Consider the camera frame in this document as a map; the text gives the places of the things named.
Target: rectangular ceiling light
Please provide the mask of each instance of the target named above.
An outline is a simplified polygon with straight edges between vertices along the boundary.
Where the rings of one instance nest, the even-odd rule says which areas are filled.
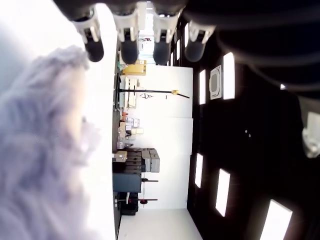
[[[176,42],[176,60],[180,58],[180,39]]]
[[[189,41],[189,23],[187,23],[184,27],[184,47],[187,47]]]
[[[206,70],[199,74],[199,104],[206,103]]]
[[[235,56],[232,52],[223,56],[223,99],[235,98]]]
[[[204,161],[204,156],[201,154],[196,155],[196,167],[195,167],[195,185],[198,186],[198,188],[201,188],[201,178],[202,178],[202,164]]]
[[[223,217],[226,215],[229,183],[230,173],[227,173],[225,170],[220,168],[215,208]]]
[[[275,200],[270,201],[260,240],[283,240],[292,211]]]

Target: fluffy gray fabric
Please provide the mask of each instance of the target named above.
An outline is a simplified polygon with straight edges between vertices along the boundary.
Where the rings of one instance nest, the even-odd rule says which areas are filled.
[[[58,49],[0,97],[0,240],[93,239],[84,195],[70,190],[87,155],[61,121],[71,89],[58,76],[79,66],[88,66],[85,52]]]

